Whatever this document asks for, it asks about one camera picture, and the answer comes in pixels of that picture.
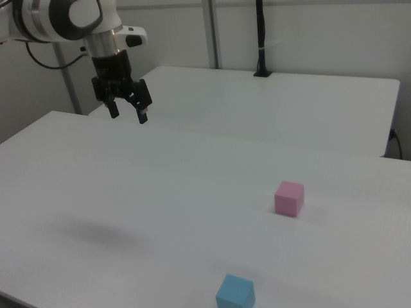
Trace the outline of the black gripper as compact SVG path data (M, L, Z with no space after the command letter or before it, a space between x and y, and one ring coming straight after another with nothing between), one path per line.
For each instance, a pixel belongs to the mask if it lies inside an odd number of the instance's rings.
M115 98L124 98L135 108L139 123L145 124L152 98L144 79L133 81L128 52L122 50L111 56L92 57L92 63L96 70L92 78L94 94L109 110L111 118L119 116Z

